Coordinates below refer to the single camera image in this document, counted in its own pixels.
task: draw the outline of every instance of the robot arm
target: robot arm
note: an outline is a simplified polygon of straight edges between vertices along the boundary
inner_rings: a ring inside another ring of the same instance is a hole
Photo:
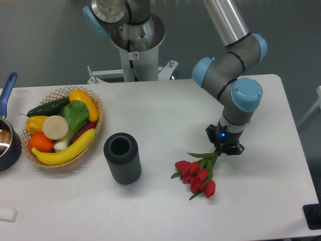
[[[97,35],[109,34],[119,49],[125,82],[158,80],[158,47],[165,28],[150,13],[150,0],[92,0],[83,15]]]
[[[260,35],[249,32],[232,0],[204,0],[204,4],[227,53],[219,59],[200,60],[192,78],[224,106],[217,126],[206,129],[210,141],[220,153],[239,155],[244,150],[239,138],[263,90],[255,80],[237,78],[266,55],[267,44]]]
[[[227,53],[215,60],[200,60],[192,78],[224,106],[217,126],[206,129],[210,141],[220,154],[239,155],[244,150],[239,138],[259,106],[263,90],[255,80],[237,78],[264,58],[267,44],[260,35],[250,33],[232,0],[203,1]],[[93,30],[109,33],[120,49],[125,82],[156,80],[157,47],[164,39],[165,30],[161,20],[150,13],[150,1],[92,0],[90,6],[91,10],[84,8],[84,16]],[[129,67],[127,52],[141,51],[141,55],[148,55],[153,49],[155,52],[150,56],[156,59],[139,56],[135,63],[129,60]]]

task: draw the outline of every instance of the blue joint cap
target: blue joint cap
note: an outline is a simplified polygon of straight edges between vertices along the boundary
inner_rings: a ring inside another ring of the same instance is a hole
[[[97,21],[95,16],[92,14],[88,6],[85,6],[82,9],[82,15],[84,16],[87,24],[89,25],[90,29],[97,34],[99,37],[104,38],[108,34],[107,32],[103,29],[103,27],[100,25],[100,23]]]
[[[206,57],[201,59],[194,67],[192,71],[192,79],[198,84],[201,88],[203,88],[203,81],[213,59]]]
[[[261,56],[260,56],[260,59],[259,59],[259,62],[265,57],[265,55],[267,54],[267,51],[268,51],[268,46],[267,46],[267,42],[265,41],[264,38],[262,38],[261,35],[259,34],[252,34],[252,36],[254,38],[257,39],[257,41],[259,42],[260,44],[260,48],[261,48]]]
[[[262,95],[263,89],[254,79],[238,79],[231,88],[231,97],[234,104],[245,112],[254,112],[260,105]]]

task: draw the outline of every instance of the tulip bouquet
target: tulip bouquet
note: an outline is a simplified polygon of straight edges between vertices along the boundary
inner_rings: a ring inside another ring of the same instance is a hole
[[[190,200],[203,192],[207,198],[213,196],[216,188],[216,184],[212,180],[213,168],[219,156],[219,152],[215,151],[213,153],[188,154],[192,157],[201,159],[195,162],[176,162],[175,167],[177,172],[174,173],[171,178],[180,177],[183,184],[191,185],[191,192],[193,195],[190,197]]]

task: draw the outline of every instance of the orange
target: orange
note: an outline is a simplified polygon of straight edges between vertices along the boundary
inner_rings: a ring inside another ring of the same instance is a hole
[[[40,152],[52,152],[54,148],[54,141],[50,140],[43,133],[37,133],[30,138],[28,143],[28,148],[30,151],[33,147]]]

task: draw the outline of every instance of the yellow squash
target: yellow squash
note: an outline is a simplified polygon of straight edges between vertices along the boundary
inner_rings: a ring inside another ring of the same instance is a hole
[[[86,147],[92,142],[95,137],[96,130],[90,129],[82,134],[73,144],[66,149],[55,152],[45,153],[40,152],[36,148],[32,148],[32,153],[35,154],[38,159],[47,165],[59,165],[69,162],[77,157]]]
[[[88,107],[89,117],[88,120],[90,122],[96,122],[98,121],[98,109],[94,103],[94,101],[90,98],[90,96],[85,93],[84,91],[80,89],[73,90],[69,95],[70,102],[74,100],[79,100],[81,102],[84,102],[86,106]]]

